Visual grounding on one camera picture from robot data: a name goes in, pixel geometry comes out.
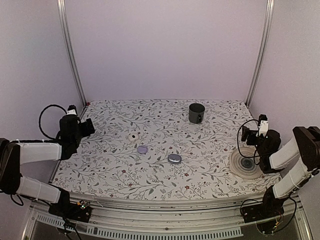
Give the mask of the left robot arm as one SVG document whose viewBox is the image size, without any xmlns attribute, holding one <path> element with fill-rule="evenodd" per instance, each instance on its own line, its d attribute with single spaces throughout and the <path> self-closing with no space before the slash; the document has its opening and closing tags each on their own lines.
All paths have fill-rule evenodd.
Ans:
<svg viewBox="0 0 320 240">
<path fill-rule="evenodd" d="M 72 203 L 70 193 L 37 179 L 24 176 L 21 165 L 70 159 L 77 153 L 82 138 L 95 133 L 90 118 L 81 121 L 74 110 L 59 121 L 57 137 L 50 140 L 0 140 L 0 190 L 4 194 L 29 197 L 49 204 L 48 212 L 66 220 L 88 223 L 92 208 L 81 200 Z"/>
</svg>

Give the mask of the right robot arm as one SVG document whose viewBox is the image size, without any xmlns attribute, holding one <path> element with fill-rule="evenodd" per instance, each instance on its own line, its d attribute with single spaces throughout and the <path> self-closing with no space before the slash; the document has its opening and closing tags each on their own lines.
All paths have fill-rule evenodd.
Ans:
<svg viewBox="0 0 320 240">
<path fill-rule="evenodd" d="M 278 173 L 297 158 L 295 165 L 264 193 L 262 202 L 240 209 L 244 222 L 250 223 L 284 213 L 283 204 L 291 194 L 303 187 L 320 172 L 320 129 L 316 126 L 293 128 L 293 138 L 280 146 L 280 134 L 275 130 L 259 133 L 242 127 L 241 141 L 254 146 L 258 166 L 264 174 Z"/>
</svg>

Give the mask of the dark purple earbud case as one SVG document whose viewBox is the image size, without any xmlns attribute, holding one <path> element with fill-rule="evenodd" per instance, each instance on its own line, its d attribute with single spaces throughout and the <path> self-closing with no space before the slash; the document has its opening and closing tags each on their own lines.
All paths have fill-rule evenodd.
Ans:
<svg viewBox="0 0 320 240">
<path fill-rule="evenodd" d="M 182 161 L 182 157 L 178 154 L 169 154 L 167 160 L 171 164 L 180 164 Z"/>
</svg>

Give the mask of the light purple round earbud case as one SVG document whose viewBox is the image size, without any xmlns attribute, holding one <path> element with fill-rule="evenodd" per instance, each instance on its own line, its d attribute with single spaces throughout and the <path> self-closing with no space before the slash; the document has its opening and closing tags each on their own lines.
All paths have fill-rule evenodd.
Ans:
<svg viewBox="0 0 320 240">
<path fill-rule="evenodd" d="M 148 147 L 147 147 L 147 146 L 144 146 L 144 145 L 140 145 L 140 146 L 138 146 L 138 148 L 137 148 L 137 152 L 138 152 L 139 154 L 144 155 L 144 154 L 146 154 L 146 153 L 148 152 Z"/>
</svg>

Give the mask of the white earbud charging case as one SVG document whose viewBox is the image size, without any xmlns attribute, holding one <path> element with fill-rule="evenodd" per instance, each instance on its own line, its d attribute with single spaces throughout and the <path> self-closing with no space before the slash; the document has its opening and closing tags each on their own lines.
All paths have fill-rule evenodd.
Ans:
<svg viewBox="0 0 320 240">
<path fill-rule="evenodd" d="M 140 139 L 140 136 L 137 133 L 130 133 L 126 139 L 131 143 L 135 143 Z"/>
</svg>

